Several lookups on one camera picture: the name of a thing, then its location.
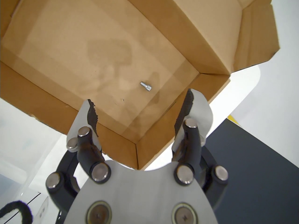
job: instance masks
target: silver metal plate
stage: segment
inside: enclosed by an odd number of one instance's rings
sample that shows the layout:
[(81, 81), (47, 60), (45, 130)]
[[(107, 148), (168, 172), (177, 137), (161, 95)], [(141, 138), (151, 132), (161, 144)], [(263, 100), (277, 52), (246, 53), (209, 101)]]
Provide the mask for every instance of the silver metal plate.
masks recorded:
[(111, 177), (103, 185), (88, 179), (78, 193), (64, 224), (85, 223), (88, 208), (96, 201), (107, 202), (111, 224), (172, 223), (173, 208), (187, 203), (197, 213), (198, 223), (217, 224), (214, 212), (201, 187), (194, 180), (180, 186), (173, 177), (177, 162), (153, 171), (135, 171), (115, 161), (106, 161)]
[[(90, 108), (90, 104), (88, 102), (88, 100), (85, 100), (76, 116), (76, 118), (74, 119), (74, 122), (70, 128), (70, 130), (68, 131), (68, 135), (66, 137), (66, 143), (71, 139), (71, 138), (77, 138), (78, 136), (78, 130), (83, 127), (83, 126), (88, 126), (92, 131), (93, 131), (93, 142), (94, 145), (98, 147), (99, 150), (102, 149), (102, 146), (98, 140), (98, 137), (96, 135), (96, 133), (94, 132), (93, 128), (91, 125), (88, 124), (87, 122), (87, 113), (89, 111)], [(70, 152), (76, 152), (78, 150), (78, 148), (76, 148), (75, 150), (70, 150)]]
[[(199, 130), (201, 146), (204, 146), (207, 133), (211, 129), (213, 123), (213, 113), (205, 96), (194, 89), (191, 89), (191, 91), (194, 97), (193, 105), (190, 113), (185, 116), (184, 120), (192, 118), (197, 121), (197, 128)], [(172, 150), (174, 152), (176, 152), (176, 150), (178, 149), (181, 141), (184, 138), (184, 135), (184, 129), (183, 126), (181, 126), (172, 146)]]

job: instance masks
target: dark gray floor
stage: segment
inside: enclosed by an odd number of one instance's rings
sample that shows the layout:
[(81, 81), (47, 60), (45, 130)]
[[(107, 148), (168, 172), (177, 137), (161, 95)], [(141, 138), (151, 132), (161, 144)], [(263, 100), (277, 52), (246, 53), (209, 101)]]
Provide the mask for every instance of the dark gray floor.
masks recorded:
[(229, 173), (219, 224), (299, 223), (299, 168), (227, 119), (206, 147)]

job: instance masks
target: cardboard box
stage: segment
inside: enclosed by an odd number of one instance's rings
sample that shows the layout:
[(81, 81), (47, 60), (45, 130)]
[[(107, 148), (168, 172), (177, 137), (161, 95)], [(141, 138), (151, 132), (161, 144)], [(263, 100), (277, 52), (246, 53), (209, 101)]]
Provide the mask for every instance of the cardboard box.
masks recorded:
[(270, 3), (1, 0), (1, 98), (65, 134), (90, 98), (103, 151), (143, 169), (171, 143), (188, 88), (211, 101), (279, 50)]

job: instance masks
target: yellow stripe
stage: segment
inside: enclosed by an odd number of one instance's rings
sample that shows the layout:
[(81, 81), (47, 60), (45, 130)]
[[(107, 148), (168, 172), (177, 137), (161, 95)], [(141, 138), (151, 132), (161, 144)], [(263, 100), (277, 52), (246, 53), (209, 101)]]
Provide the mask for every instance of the yellow stripe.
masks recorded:
[(237, 124), (238, 126), (240, 126), (239, 123), (235, 120), (235, 118), (233, 118), (233, 116), (229, 115), (227, 118), (228, 118), (230, 121), (232, 121), (233, 123), (235, 123), (235, 124)]

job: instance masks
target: screw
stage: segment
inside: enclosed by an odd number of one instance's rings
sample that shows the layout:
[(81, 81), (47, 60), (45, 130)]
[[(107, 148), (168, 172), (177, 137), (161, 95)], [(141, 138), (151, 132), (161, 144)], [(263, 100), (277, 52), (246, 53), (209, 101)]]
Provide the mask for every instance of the screw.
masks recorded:
[(215, 167), (215, 174), (218, 177), (218, 179), (222, 181), (226, 181), (228, 179), (228, 172), (223, 166), (216, 166)]
[(49, 189), (55, 188), (60, 182), (60, 175), (58, 173), (51, 173), (46, 179), (46, 186)]
[(172, 212), (173, 224), (195, 224), (197, 215), (194, 209), (187, 203), (179, 203), (173, 208)]
[(88, 126), (83, 126), (78, 130), (78, 136), (84, 137), (89, 134), (90, 128)]
[(110, 168), (106, 163), (100, 162), (92, 170), (92, 179), (97, 183), (105, 183), (110, 175)]
[(185, 120), (185, 124), (189, 128), (197, 128), (197, 122), (194, 119), (191, 119), (191, 118), (186, 119)]
[(176, 175), (178, 177), (178, 180), (184, 185), (191, 184), (194, 179), (191, 168), (186, 165), (179, 165), (176, 169)]
[(87, 224), (109, 224), (111, 222), (112, 212), (108, 203), (98, 201), (93, 203), (86, 214)]
[(142, 85), (142, 86), (144, 86), (145, 88), (146, 88), (146, 90), (147, 91), (150, 91), (151, 89), (152, 89), (152, 87), (150, 86), (150, 85), (148, 85), (148, 84), (146, 84), (146, 83), (144, 83), (144, 82), (140, 82), (140, 84)]
[(71, 138), (67, 143), (66, 143), (66, 148), (70, 152), (76, 152), (77, 151), (77, 144), (78, 144), (78, 138)]

